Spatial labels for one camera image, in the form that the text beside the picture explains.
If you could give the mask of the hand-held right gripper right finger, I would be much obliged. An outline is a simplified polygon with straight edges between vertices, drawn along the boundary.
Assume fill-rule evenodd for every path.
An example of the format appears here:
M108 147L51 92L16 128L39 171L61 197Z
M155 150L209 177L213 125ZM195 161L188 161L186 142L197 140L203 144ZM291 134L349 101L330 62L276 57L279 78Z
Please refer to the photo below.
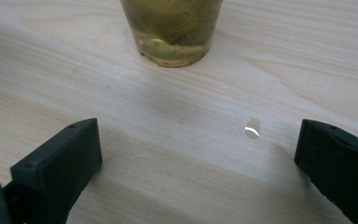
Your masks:
M358 137L331 124L304 119L295 164L323 196L358 224Z

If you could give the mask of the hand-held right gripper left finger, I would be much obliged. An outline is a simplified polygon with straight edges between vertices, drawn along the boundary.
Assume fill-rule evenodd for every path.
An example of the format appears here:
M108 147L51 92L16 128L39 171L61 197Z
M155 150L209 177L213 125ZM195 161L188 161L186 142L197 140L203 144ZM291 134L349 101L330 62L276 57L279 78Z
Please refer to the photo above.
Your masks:
M65 224L103 163L98 120L73 123L10 168L4 187L14 224Z

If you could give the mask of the clear cup of yellow liquid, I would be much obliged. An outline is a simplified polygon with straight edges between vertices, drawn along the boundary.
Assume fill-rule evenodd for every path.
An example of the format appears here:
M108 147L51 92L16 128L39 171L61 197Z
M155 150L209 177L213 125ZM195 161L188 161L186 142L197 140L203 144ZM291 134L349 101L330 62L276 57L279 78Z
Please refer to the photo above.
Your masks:
M163 67L203 58L223 0L120 0L140 54Z

